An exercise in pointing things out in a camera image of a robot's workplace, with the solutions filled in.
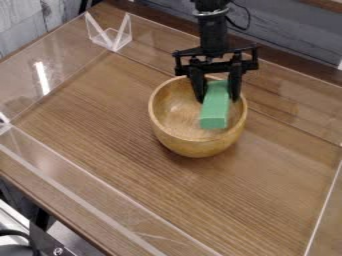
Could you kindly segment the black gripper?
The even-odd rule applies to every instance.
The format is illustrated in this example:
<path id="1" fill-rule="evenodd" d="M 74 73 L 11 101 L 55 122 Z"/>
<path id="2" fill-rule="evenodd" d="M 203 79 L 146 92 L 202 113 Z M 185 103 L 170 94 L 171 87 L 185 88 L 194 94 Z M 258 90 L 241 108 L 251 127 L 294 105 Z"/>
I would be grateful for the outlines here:
<path id="1" fill-rule="evenodd" d="M 199 103 L 206 95 L 203 73 L 229 72 L 229 93 L 231 100 L 241 98 L 242 73 L 259 68 L 258 47 L 231 48 L 229 46 L 227 13 L 233 0 L 190 0 L 195 5 L 194 16 L 199 26 L 199 46 L 177 50 L 175 74 L 189 75 Z"/>

